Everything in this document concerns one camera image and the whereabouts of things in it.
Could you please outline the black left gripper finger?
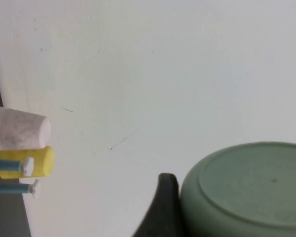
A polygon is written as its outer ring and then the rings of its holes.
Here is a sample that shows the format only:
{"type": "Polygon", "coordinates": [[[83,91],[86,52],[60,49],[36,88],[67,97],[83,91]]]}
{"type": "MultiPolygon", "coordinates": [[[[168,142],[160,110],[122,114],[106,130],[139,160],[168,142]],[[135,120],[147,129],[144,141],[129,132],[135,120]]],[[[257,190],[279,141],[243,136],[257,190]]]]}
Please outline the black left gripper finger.
{"type": "Polygon", "coordinates": [[[174,174],[158,175],[154,198],[134,237],[184,237],[179,184],[174,174]]]}

